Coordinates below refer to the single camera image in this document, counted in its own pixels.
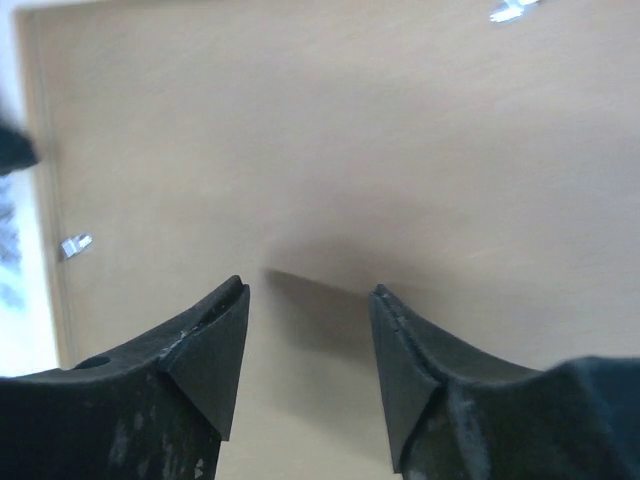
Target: shiny metal object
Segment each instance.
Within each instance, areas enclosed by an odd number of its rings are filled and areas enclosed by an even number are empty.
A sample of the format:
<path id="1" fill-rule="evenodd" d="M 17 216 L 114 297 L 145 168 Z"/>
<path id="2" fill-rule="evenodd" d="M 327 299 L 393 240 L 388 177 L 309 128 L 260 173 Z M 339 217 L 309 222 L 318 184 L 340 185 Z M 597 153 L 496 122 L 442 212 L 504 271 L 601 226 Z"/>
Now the shiny metal object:
<path id="1" fill-rule="evenodd" d="M 85 251 L 91 243 L 93 243 L 93 237 L 88 233 L 69 237 L 60 244 L 62 256 L 65 260 L 75 257 Z"/>
<path id="2" fill-rule="evenodd" d="M 489 20 L 496 23 L 515 20 L 539 3 L 540 0 L 504 0 L 502 4 L 489 15 Z"/>

